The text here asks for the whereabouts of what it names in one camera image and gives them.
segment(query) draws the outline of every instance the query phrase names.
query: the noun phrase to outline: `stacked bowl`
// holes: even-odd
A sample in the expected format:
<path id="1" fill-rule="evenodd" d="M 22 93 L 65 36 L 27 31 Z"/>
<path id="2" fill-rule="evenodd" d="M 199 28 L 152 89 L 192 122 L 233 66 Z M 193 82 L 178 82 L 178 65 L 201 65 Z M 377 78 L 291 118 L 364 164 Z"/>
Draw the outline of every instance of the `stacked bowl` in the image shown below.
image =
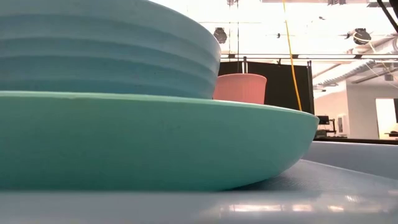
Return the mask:
<path id="1" fill-rule="evenodd" d="M 220 54 L 147 0 L 2 0 L 0 189 L 223 190 L 280 174 L 317 119 L 211 100 Z"/>

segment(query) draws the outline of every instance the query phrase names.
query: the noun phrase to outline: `ceiling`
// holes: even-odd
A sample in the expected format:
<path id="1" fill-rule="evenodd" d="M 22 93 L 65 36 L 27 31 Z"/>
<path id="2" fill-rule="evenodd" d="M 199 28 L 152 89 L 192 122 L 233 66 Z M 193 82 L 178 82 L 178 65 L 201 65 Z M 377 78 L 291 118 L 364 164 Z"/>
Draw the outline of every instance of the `ceiling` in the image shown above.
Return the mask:
<path id="1" fill-rule="evenodd" d="M 352 37 L 346 39 L 347 33 L 355 28 L 366 28 L 371 34 L 373 45 L 395 36 L 395 30 L 382 9 L 367 7 L 369 0 L 346 0 L 347 4 L 334 6 L 328 6 L 326 0 L 286 0 L 286 13 L 281 0 L 240 0 L 239 5 L 232 6 L 227 4 L 227 0 L 151 1 L 185 14 L 212 33 L 217 27 L 224 28 L 228 39 L 221 44 L 223 54 L 275 54 L 275 57 L 289 54 L 285 20 L 293 54 L 369 53 L 369 44 L 356 45 Z M 392 8 L 389 10 L 397 19 Z M 259 57 L 263 56 L 257 55 L 252 60 L 276 61 Z M 317 75 L 336 64 L 350 62 L 352 60 L 315 60 L 313 74 Z M 307 62 L 296 60 L 295 64 L 306 65 Z"/>

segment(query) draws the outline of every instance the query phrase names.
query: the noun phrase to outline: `yellow cable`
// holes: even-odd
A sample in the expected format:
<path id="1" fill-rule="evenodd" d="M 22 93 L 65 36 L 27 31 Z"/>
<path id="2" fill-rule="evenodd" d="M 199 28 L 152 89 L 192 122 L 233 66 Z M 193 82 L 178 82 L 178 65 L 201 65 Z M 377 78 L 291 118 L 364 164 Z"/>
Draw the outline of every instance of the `yellow cable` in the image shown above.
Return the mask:
<path id="1" fill-rule="evenodd" d="M 286 16 L 286 4 L 285 0 L 282 0 L 283 5 L 284 5 L 284 12 Z M 287 18 L 285 18 L 285 24 L 286 24 L 286 34 L 287 34 L 287 42 L 289 43 L 289 54 L 290 54 L 290 63 L 292 64 L 292 75 L 293 75 L 293 82 L 294 82 L 294 88 L 296 91 L 296 97 L 297 97 L 297 103 L 298 103 L 298 108 L 300 111 L 303 111 L 301 107 L 301 100 L 300 100 L 300 95 L 299 95 L 299 89 L 297 88 L 297 82 L 296 82 L 296 74 L 294 72 L 294 64 L 293 64 L 293 54 L 292 54 L 292 46 L 290 44 L 290 35 L 289 35 L 289 27 L 287 25 Z"/>

